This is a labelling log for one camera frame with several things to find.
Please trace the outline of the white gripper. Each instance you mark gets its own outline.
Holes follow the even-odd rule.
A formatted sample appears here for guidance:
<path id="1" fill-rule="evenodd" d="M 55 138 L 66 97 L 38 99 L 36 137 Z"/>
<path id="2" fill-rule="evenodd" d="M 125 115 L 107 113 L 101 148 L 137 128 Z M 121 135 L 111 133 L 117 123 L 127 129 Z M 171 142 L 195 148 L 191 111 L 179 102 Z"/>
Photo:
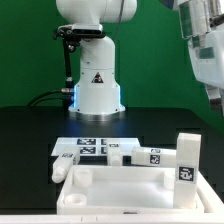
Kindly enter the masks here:
<path id="1" fill-rule="evenodd" d="M 208 33 L 203 46 L 190 39 L 188 50 L 195 78 L 208 84 L 206 93 L 210 108 L 224 115 L 224 31 Z"/>

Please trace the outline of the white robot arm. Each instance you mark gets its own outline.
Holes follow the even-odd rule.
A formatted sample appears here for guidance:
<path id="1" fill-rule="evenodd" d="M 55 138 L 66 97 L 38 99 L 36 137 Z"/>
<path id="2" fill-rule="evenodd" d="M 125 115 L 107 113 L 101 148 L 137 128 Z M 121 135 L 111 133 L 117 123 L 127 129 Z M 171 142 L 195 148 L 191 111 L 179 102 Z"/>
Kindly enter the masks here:
<path id="1" fill-rule="evenodd" d="M 224 116 L 224 0 L 159 1 L 179 13 L 194 76 L 205 85 L 210 106 Z M 132 19 L 137 0 L 56 0 L 56 7 L 68 21 L 54 36 L 63 40 L 70 114 L 87 120 L 121 116 L 115 44 L 103 25 Z"/>

